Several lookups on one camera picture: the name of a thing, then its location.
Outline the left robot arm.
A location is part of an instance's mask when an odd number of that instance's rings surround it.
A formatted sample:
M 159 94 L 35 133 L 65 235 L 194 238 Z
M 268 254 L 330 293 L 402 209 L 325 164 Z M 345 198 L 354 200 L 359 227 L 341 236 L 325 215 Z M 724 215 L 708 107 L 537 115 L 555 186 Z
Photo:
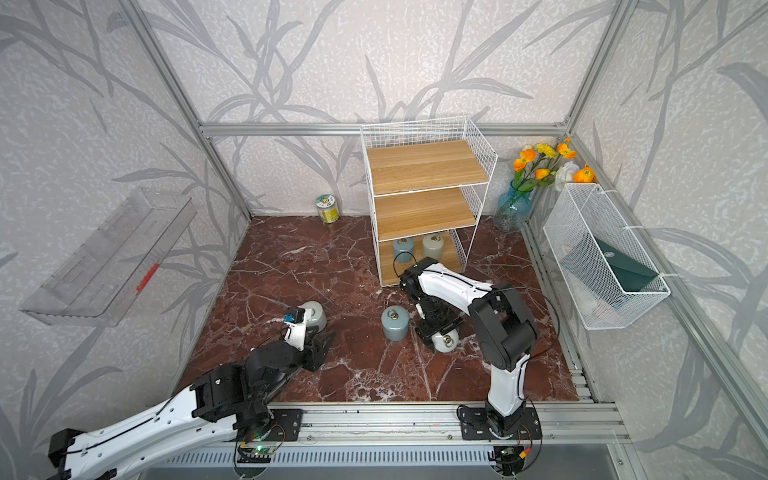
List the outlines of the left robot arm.
M 168 400 L 91 432 L 63 429 L 49 442 L 57 479 L 121 479 L 197 447 L 261 440 L 279 427 L 270 402 L 299 370 L 325 362 L 334 333 L 312 328 L 302 346 L 272 341 L 205 373 Z

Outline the small blue-grey canister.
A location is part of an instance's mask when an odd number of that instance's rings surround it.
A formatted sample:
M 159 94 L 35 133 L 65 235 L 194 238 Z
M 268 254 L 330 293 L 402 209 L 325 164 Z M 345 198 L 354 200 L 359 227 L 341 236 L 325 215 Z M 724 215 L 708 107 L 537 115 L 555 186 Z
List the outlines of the small blue-grey canister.
M 415 261 L 415 242 L 411 237 L 399 238 L 393 241 L 393 261 L 396 264 L 411 264 Z

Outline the white canister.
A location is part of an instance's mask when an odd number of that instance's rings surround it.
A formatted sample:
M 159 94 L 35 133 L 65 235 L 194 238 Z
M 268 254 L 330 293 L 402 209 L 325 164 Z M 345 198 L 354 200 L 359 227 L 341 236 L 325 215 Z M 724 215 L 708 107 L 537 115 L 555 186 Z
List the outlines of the white canister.
M 447 333 L 436 332 L 430 339 L 435 351 L 440 353 L 450 353 L 458 346 L 459 332 L 457 329 L 452 329 Z
M 323 306 L 317 301 L 307 301 L 300 305 L 304 310 L 304 323 L 308 331 L 322 332 L 327 325 L 327 317 Z

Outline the tall light blue canister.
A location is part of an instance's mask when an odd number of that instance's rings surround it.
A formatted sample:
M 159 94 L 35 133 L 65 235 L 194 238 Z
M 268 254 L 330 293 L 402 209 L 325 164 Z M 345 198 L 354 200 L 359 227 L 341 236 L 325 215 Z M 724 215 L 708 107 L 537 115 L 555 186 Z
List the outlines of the tall light blue canister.
M 410 316 L 404 307 L 393 305 L 382 312 L 381 323 L 385 337 L 392 342 L 398 342 L 408 334 Z

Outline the white wire shelf rack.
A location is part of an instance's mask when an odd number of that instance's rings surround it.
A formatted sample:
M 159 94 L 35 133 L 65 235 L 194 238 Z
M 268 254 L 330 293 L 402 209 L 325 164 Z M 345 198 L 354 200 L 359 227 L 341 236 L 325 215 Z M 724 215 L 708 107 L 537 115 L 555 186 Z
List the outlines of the white wire shelf rack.
M 466 116 L 364 124 L 360 128 L 379 282 L 423 258 L 422 238 L 440 233 L 441 262 L 465 270 L 498 154 Z M 394 240 L 411 237 L 415 261 L 393 261 Z

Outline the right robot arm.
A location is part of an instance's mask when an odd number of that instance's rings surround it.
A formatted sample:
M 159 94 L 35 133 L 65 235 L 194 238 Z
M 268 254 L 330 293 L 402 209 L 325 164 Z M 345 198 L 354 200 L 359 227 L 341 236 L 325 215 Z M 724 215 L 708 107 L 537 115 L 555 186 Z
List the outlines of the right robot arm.
M 539 332 L 515 287 L 465 277 L 426 257 L 398 275 L 400 288 L 420 316 L 416 333 L 434 351 L 456 348 L 467 317 L 486 362 L 491 384 L 485 402 L 489 430 L 510 437 L 526 409 L 523 384 Z

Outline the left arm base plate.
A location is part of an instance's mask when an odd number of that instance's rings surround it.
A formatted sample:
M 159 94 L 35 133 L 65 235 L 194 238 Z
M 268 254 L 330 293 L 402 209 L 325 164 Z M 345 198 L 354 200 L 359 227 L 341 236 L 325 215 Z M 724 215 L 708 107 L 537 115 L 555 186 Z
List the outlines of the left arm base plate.
M 247 427 L 238 431 L 239 444 L 263 442 L 296 442 L 299 437 L 304 411 L 299 408 L 277 408 L 270 411 L 271 419 L 265 425 Z

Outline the small sage green canister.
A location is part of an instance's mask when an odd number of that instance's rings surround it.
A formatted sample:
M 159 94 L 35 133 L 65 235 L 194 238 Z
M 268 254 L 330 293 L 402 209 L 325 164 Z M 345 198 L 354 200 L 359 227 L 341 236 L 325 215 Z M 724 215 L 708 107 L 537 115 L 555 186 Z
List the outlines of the small sage green canister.
M 440 261 L 445 248 L 445 240 L 440 233 L 425 235 L 422 238 L 422 254 L 424 257 Z

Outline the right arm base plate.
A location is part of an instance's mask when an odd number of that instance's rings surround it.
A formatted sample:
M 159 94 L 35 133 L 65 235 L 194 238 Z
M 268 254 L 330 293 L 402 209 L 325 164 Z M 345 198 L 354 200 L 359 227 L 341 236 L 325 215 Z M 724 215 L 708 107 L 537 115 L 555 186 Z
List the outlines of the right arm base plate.
M 461 404 L 456 416 L 463 440 L 524 440 L 542 439 L 541 422 L 532 405 L 523 404 L 511 415 L 502 416 L 489 404 L 470 407 Z

